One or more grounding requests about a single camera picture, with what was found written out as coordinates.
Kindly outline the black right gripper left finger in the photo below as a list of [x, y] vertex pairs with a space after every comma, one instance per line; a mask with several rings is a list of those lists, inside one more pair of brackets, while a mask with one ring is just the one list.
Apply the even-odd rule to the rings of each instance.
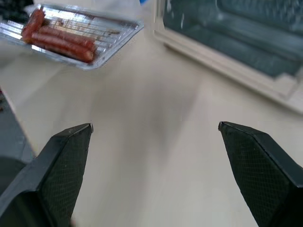
[[0, 158], [2, 227], [71, 227], [83, 181], [93, 126], [53, 135], [29, 163]]

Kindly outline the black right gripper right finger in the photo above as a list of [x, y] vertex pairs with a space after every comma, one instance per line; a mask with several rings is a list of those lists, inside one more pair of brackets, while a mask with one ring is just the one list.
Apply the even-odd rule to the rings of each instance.
[[220, 122], [235, 181], [260, 227], [303, 225], [303, 168], [267, 133]]

